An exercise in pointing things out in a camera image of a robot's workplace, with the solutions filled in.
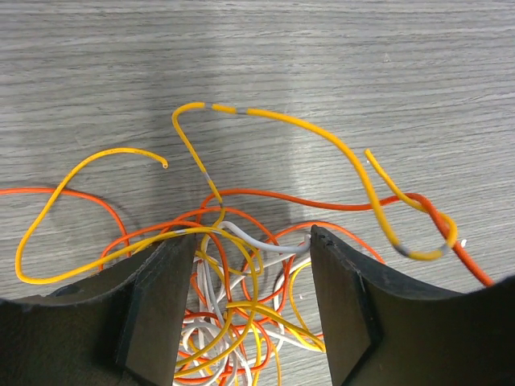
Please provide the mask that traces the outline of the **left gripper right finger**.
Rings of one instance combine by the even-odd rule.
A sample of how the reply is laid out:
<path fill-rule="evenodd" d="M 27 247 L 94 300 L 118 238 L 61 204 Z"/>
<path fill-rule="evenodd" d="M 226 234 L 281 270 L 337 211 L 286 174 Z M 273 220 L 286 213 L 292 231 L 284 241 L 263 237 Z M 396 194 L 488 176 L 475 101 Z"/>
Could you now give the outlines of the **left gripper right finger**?
<path fill-rule="evenodd" d="M 461 294 L 311 230 L 311 266 L 334 385 L 511 385 L 514 280 Z"/>

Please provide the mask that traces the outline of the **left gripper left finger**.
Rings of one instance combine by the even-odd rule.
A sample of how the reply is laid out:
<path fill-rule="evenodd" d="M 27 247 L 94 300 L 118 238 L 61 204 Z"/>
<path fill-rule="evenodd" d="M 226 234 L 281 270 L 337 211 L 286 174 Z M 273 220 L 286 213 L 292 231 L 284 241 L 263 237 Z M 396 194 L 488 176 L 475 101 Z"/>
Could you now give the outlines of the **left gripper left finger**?
<path fill-rule="evenodd" d="M 49 295 L 1 301 L 4 385 L 170 385 L 196 250 L 165 240 Z"/>

